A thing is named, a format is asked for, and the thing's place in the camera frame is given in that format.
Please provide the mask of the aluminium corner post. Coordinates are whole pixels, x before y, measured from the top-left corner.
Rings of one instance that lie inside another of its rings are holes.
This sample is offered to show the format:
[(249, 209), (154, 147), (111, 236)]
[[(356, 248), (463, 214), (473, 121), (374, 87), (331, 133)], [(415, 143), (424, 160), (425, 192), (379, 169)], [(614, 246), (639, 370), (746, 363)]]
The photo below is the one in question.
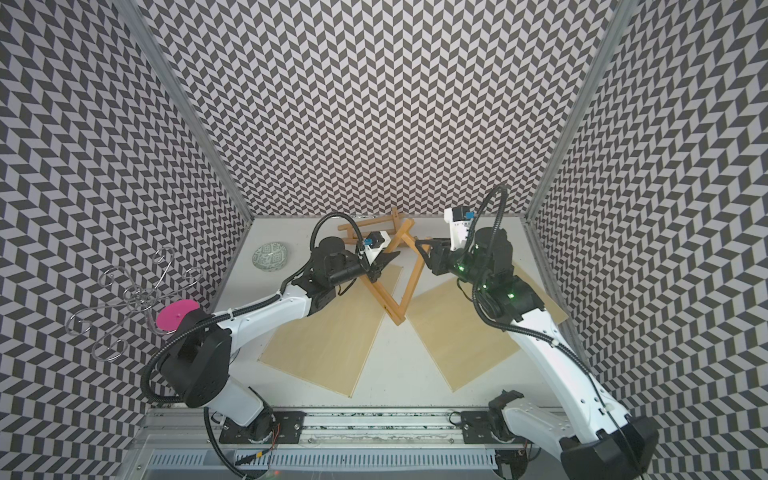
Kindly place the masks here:
[(184, 119), (194, 139), (199, 145), (204, 158), (209, 163), (224, 189), (228, 192), (238, 211), (247, 221), (253, 220), (252, 212), (237, 184), (233, 180), (224, 161), (219, 155), (210, 135), (193, 108), (186, 92), (171, 68), (162, 49), (155, 41), (136, 1), (114, 0), (112, 5), (125, 22), (139, 48), (146, 56), (159, 82), (167, 91), (171, 101)]
[(527, 223), (533, 221), (544, 203), (638, 4), (638, 1), (631, 0), (622, 0), (617, 3), (615, 13), (608, 24), (605, 36), (601, 40), (596, 55), (587, 69), (584, 82), (579, 89), (572, 109), (566, 118), (561, 135), (555, 143), (555, 148), (546, 163), (542, 178), (525, 213), (524, 219)]

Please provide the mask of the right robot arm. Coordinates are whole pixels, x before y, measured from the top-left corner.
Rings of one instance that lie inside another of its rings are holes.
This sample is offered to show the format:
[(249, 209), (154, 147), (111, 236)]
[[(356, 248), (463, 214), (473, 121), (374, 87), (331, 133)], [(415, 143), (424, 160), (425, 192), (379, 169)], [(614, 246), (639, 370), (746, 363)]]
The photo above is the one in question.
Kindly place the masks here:
[(488, 327), (506, 333), (531, 359), (564, 411), (558, 417), (516, 391), (490, 402), (495, 435), (523, 437), (560, 460), (570, 479), (639, 479), (659, 442), (659, 425), (634, 416), (609, 394), (562, 336), (541, 296), (514, 270), (503, 230), (483, 228), (453, 249), (448, 239), (415, 243), (436, 275), (471, 286), (473, 307)]

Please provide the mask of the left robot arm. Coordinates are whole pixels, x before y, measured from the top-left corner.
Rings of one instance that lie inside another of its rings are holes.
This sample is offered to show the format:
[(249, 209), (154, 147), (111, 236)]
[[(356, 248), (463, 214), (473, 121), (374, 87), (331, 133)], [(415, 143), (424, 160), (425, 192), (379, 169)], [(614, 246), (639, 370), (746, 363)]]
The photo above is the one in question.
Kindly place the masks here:
[(397, 256), (386, 251), (390, 243), (387, 232), (374, 231), (362, 241), (363, 250), (353, 253), (339, 237), (323, 239), (298, 277), (273, 296), (215, 315), (200, 308), (186, 314), (150, 371), (160, 373), (180, 403), (226, 417), (244, 429), (248, 441), (266, 440), (275, 428), (272, 408), (231, 377), (232, 355), (271, 330), (321, 311), (341, 285), (359, 277), (377, 280)]

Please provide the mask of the plywood board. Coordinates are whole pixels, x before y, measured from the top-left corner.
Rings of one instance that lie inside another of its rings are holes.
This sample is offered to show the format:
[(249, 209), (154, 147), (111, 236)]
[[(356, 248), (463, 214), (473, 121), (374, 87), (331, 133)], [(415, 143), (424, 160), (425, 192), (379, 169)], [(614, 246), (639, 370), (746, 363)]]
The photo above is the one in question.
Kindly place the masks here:
[(359, 280), (322, 311), (279, 327), (259, 361), (350, 399), (385, 324), (397, 325)]
[(480, 405), (502, 390), (554, 401), (509, 334), (486, 326), (452, 276), (424, 273), (407, 310), (399, 379), (424, 405)]

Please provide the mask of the pink egg-shaped container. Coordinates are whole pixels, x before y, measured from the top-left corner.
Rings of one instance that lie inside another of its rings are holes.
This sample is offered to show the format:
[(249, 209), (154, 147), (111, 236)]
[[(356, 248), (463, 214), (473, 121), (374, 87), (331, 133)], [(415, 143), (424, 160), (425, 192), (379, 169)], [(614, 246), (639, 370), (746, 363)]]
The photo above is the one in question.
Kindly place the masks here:
[(184, 317), (200, 308), (200, 304), (195, 300), (178, 300), (162, 308), (158, 313), (155, 326), (161, 333), (175, 332), (181, 325)]

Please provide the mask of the flat wooden easel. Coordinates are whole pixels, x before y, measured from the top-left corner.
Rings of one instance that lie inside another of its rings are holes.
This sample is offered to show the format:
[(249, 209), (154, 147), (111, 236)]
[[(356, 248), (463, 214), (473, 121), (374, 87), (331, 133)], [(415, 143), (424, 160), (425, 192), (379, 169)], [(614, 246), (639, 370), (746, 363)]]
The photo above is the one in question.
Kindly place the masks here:
[[(356, 224), (363, 239), (374, 231), (384, 231), (391, 238), (394, 238), (401, 230), (409, 231), (415, 225), (415, 221), (412, 218), (407, 218), (397, 207), (392, 207), (383, 216), (356, 220)], [(357, 233), (349, 224), (340, 225), (337, 230), (342, 233), (343, 241), (347, 245), (353, 245), (358, 239)]]

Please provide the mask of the aluminium corner post left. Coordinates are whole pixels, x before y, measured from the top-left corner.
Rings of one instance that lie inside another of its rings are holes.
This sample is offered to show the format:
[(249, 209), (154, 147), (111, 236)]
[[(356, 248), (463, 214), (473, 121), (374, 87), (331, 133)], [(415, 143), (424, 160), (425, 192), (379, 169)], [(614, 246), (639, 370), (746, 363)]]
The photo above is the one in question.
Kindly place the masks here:
[(194, 139), (199, 145), (204, 158), (209, 163), (224, 189), (228, 192), (238, 211), (247, 221), (253, 220), (252, 212), (237, 184), (233, 180), (224, 161), (219, 155), (210, 135), (193, 108), (186, 92), (171, 68), (162, 49), (155, 41), (136, 1), (114, 0), (112, 5), (125, 22), (139, 48), (146, 56), (159, 82), (167, 91), (171, 101), (184, 119)]

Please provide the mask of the aluminium corner post right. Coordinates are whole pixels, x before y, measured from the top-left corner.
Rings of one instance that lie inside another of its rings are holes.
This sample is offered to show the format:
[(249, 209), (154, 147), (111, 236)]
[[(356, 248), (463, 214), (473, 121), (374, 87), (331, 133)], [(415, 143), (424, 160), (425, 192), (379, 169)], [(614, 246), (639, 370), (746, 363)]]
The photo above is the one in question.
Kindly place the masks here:
[(546, 163), (542, 178), (525, 213), (524, 219), (527, 223), (533, 221), (544, 203), (638, 4), (638, 1), (631, 0), (622, 0), (617, 3), (615, 13), (608, 24), (605, 36), (601, 40), (596, 55), (587, 69), (584, 82), (579, 89), (572, 109), (566, 118), (561, 135), (555, 143), (555, 148)]

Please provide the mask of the green patterned ceramic bowl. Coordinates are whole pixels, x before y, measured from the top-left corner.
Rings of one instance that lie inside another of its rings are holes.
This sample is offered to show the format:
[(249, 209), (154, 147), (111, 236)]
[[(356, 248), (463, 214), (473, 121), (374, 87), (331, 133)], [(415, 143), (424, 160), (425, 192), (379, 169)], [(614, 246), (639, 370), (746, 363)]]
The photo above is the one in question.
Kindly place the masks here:
[(283, 269), (288, 263), (289, 249), (282, 242), (268, 242), (256, 248), (252, 255), (252, 264), (264, 272)]

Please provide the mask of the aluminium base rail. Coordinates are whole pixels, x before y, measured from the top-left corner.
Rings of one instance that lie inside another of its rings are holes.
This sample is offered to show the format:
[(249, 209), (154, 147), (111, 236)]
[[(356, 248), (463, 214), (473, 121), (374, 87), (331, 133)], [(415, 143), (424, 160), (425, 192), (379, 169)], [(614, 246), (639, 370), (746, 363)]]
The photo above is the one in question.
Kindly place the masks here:
[(279, 479), (479, 472), (519, 479), (539, 454), (558, 458), (578, 438), (564, 413), (522, 401), (517, 425), (492, 427), (486, 409), (276, 410), (272, 434), (250, 440), (219, 416), (208, 436), (199, 410), (154, 409), (118, 471), (120, 479)]

